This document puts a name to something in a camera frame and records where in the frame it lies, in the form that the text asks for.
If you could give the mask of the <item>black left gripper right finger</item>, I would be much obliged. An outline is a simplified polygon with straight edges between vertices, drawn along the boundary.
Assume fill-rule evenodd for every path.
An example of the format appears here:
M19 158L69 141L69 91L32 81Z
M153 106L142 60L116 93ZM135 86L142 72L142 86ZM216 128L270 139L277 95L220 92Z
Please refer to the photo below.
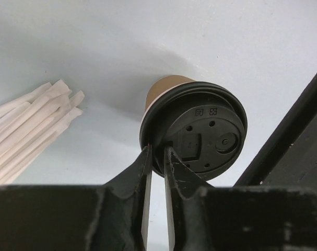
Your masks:
M216 188L164 150L171 250L317 250L317 194L297 187Z

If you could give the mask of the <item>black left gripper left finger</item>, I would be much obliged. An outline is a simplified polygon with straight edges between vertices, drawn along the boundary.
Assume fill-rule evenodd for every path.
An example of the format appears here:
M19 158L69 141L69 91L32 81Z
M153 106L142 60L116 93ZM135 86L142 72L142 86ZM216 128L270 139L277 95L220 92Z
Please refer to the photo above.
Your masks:
M0 250L145 250L151 157L104 185L0 186Z

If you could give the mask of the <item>black plastic cup lid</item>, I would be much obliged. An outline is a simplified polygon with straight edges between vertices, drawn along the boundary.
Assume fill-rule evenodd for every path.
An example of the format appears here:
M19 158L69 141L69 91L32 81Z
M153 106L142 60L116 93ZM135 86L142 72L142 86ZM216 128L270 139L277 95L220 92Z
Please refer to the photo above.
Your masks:
M248 128L246 112L225 88L188 82L157 96L147 95L140 126L141 147L152 146L152 168L164 176L164 149L208 181L229 169L239 157Z

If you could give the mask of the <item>brown paper cup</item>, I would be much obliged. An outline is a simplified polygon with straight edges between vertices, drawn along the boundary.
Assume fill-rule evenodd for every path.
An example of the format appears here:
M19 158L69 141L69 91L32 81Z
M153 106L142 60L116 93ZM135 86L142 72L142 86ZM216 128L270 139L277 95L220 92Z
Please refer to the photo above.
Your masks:
M168 75L160 78L152 85L147 93L145 110L141 120L141 124L144 123L145 117L148 114L150 108L163 95L173 89L181 89L182 87L197 88L198 86L201 86L200 82L197 82L191 78L182 75Z

